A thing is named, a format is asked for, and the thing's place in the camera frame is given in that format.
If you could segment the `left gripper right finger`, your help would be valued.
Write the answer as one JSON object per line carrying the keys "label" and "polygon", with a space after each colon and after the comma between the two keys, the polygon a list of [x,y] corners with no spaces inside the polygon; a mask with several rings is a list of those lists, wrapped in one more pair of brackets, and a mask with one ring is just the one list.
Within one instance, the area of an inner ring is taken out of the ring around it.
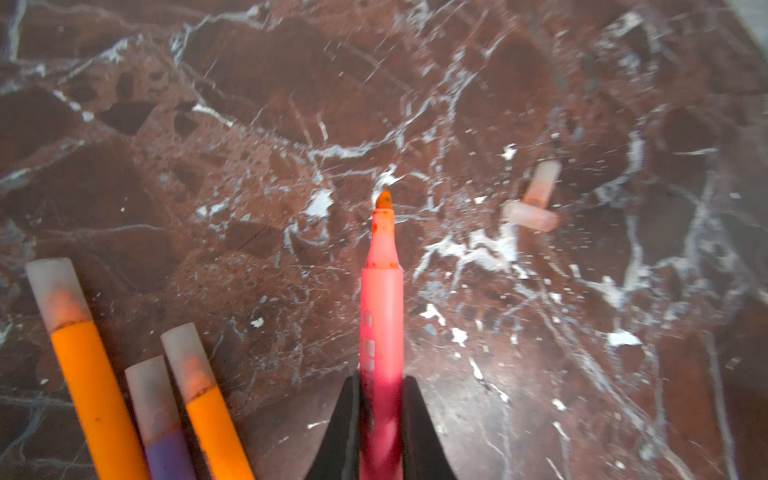
{"label": "left gripper right finger", "polygon": [[407,376],[403,381],[401,428],[404,479],[457,479],[413,376]]}

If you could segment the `purple highlighter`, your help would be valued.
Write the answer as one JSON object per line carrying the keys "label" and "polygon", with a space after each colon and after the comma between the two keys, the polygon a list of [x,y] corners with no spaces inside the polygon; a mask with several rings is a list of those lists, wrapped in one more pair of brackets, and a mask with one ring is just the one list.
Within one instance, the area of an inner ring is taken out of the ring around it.
{"label": "purple highlighter", "polygon": [[132,365],[125,376],[151,478],[196,479],[164,358]]}

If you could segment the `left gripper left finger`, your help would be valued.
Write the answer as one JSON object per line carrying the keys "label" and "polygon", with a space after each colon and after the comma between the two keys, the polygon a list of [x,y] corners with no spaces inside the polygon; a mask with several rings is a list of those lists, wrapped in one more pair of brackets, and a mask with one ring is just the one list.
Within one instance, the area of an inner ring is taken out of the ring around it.
{"label": "left gripper left finger", "polygon": [[360,376],[348,376],[305,480],[360,478]]}

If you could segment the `orange highlighter pair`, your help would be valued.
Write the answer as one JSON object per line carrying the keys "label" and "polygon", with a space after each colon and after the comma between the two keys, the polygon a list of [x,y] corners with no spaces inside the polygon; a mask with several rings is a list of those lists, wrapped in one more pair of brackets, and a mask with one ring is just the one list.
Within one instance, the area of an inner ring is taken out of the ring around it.
{"label": "orange highlighter pair", "polygon": [[148,479],[141,443],[68,258],[25,271],[100,479]]}

